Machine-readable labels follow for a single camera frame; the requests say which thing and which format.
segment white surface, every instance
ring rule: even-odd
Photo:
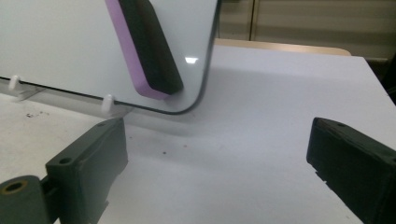
[[[0,108],[0,181],[43,177],[99,121],[5,95]],[[25,117],[40,110],[54,116]],[[362,58],[215,47],[198,107],[125,118],[130,162],[100,223],[361,223],[305,161],[314,117],[396,148],[395,106]]]
[[[104,0],[0,0],[0,77],[168,112],[189,108],[204,78],[217,0],[150,0],[176,61],[184,90],[165,101],[132,84]],[[195,64],[186,58],[197,58]]]

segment whiteboard stand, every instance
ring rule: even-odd
[[[121,118],[132,111],[132,107],[126,105],[115,105],[116,98],[108,94],[103,98],[101,111],[107,118]]]
[[[8,84],[8,89],[10,91],[14,91],[18,94],[19,101],[26,100],[29,97],[44,90],[44,88],[41,88],[41,87],[21,84],[21,78],[19,76],[11,77],[9,84]]]

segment white table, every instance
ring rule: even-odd
[[[43,177],[102,120],[46,94],[0,95],[0,181]],[[396,148],[395,106],[362,58],[217,46],[194,110],[124,118],[129,164],[100,223],[361,223],[305,161],[314,117]]]

